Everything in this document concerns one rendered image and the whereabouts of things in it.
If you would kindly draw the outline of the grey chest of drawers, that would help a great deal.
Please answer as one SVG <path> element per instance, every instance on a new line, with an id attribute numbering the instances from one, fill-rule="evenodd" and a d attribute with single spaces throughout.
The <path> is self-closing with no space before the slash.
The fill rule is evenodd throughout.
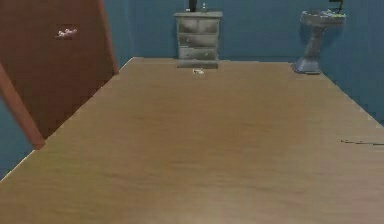
<path id="1" fill-rule="evenodd" d="M 218 68 L 221 11 L 178 12 L 176 34 L 178 68 Z"/>

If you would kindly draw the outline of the brown room door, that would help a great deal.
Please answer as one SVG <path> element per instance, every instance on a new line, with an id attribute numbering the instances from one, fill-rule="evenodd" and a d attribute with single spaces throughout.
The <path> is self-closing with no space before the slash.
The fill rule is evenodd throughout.
<path id="1" fill-rule="evenodd" d="M 103 0 L 0 0 L 0 92 L 35 149 L 117 73 Z"/>

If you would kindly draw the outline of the grey pedestal sink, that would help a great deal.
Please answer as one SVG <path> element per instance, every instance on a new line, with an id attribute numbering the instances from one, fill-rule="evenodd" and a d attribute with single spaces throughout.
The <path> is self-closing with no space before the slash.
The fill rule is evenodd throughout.
<path id="1" fill-rule="evenodd" d="M 342 26 L 347 16 L 330 9 L 327 10 L 304 10 L 300 21 L 303 25 L 311 28 L 304 55 L 301 56 L 292 68 L 299 74 L 320 74 L 319 65 L 320 48 L 324 33 L 329 27 Z"/>

